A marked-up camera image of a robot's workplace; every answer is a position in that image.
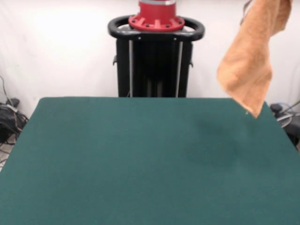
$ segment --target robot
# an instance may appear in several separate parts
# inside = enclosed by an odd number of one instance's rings
[[[108,24],[117,39],[113,63],[118,65],[119,97],[186,97],[192,42],[203,38],[205,27],[177,16],[176,0],[139,0],[139,6],[137,15]]]

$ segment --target black cable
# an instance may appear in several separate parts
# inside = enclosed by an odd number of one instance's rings
[[[4,163],[4,162],[6,162],[8,159],[6,158],[6,159],[4,159],[4,160],[2,160],[2,161],[0,161],[0,164],[2,164],[2,163]]]
[[[11,100],[7,96],[5,82],[1,75],[0,79],[2,80],[3,92],[8,102],[11,103],[11,105],[0,103],[0,142],[8,145],[14,145],[13,142],[8,142],[9,138],[12,135],[15,135],[15,140],[17,140],[23,128],[26,126],[28,118],[13,107]]]
[[[286,110],[282,111],[282,112],[280,113],[280,115],[282,115],[282,114],[286,113],[287,111],[293,109],[294,107],[296,107],[296,106],[299,105],[299,104],[300,104],[300,101],[296,102],[296,103],[293,104],[291,107],[289,107],[289,108],[287,108]]]
[[[2,153],[4,153],[4,154],[8,154],[8,155],[10,154],[9,152],[3,151],[3,150],[1,150],[1,149],[0,149],[0,152],[2,152]]]

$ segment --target cable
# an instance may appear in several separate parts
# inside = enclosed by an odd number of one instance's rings
[[[281,125],[281,128],[285,128],[286,126],[290,125],[290,123],[292,122],[292,120],[293,120],[293,118],[290,117],[289,120],[286,123],[284,123],[284,124]]]
[[[288,118],[291,118],[291,117],[294,117],[294,116],[300,116],[300,113],[296,113],[296,114],[288,114],[288,115],[279,117],[279,118],[277,119],[277,122],[280,122],[280,121],[282,121],[282,120],[285,120],[285,119],[288,119]]]
[[[283,106],[286,106],[287,108],[291,108],[291,106],[290,106],[289,104],[287,104],[287,103],[284,103],[284,102],[278,102],[277,104],[278,104],[278,105],[283,105]]]
[[[7,152],[7,151],[3,151],[2,149],[0,149],[0,152],[2,152],[2,153],[4,153],[4,154],[10,154],[9,152]]]
[[[290,107],[287,108],[286,110],[282,111],[282,112],[281,112],[281,115],[284,114],[284,113],[286,113],[287,111],[293,109],[294,107],[296,107],[296,106],[299,105],[299,104],[300,104],[300,101],[296,102],[295,104],[293,104],[292,106],[290,106]]]

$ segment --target floor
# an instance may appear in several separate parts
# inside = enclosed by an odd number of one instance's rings
[[[5,160],[8,158],[10,152],[12,151],[13,147],[11,145],[3,144],[0,147],[0,172],[5,165]]]

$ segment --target metal rod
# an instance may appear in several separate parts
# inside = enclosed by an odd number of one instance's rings
[[[133,97],[133,41],[129,41],[129,82],[130,82],[130,97]]]
[[[176,98],[179,97],[179,85],[180,85],[182,49],[183,49],[183,42],[181,41],[179,43],[179,53],[178,53],[177,82],[176,82],[176,96],[175,96]]]

